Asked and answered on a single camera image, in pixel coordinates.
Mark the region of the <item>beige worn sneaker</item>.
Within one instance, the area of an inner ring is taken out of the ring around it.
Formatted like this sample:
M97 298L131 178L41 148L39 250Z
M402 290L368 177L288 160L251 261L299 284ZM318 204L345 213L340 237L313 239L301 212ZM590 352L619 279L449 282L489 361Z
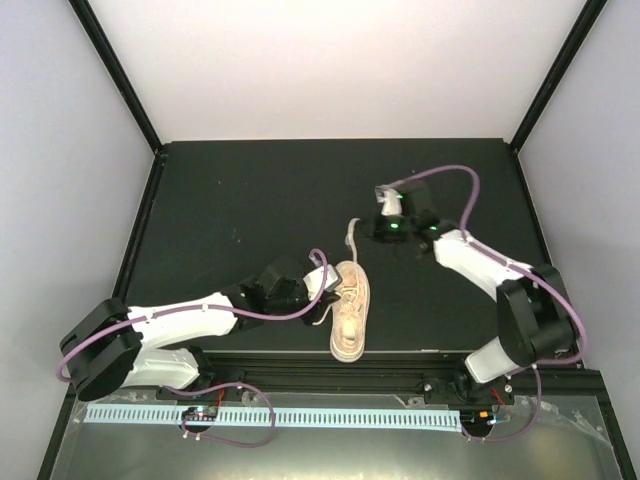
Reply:
M352 363L365 348L370 284L365 270L354 261L340 262L336 269L342 281L335 289L339 300L332 305L330 349L338 361Z

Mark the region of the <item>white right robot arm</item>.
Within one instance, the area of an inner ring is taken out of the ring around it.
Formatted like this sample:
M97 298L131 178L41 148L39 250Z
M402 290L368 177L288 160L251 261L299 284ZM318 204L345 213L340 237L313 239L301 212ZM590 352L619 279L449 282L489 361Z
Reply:
M466 356L454 379L457 396L476 403L501 376L539 366L580 362L574 346L587 343L585 327L567 298L560 272L549 264L534 267L478 241L466 228L470 211L450 222L416 200L416 182L375 189L379 209L367 233L383 245L413 244L486 294L495 304L497 335Z

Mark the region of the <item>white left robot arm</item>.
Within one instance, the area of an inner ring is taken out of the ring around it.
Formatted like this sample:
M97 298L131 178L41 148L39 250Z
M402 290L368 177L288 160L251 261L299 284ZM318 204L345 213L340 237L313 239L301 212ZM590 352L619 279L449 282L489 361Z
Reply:
M215 376L193 341L265 323L316 325L323 320L339 298L343 276L318 249L310 260L313 268L305 271L298 262L279 258L260 275L195 300L160 306L104 300L60 341L56 376L71 384L83 402L120 388L152 386L205 398Z

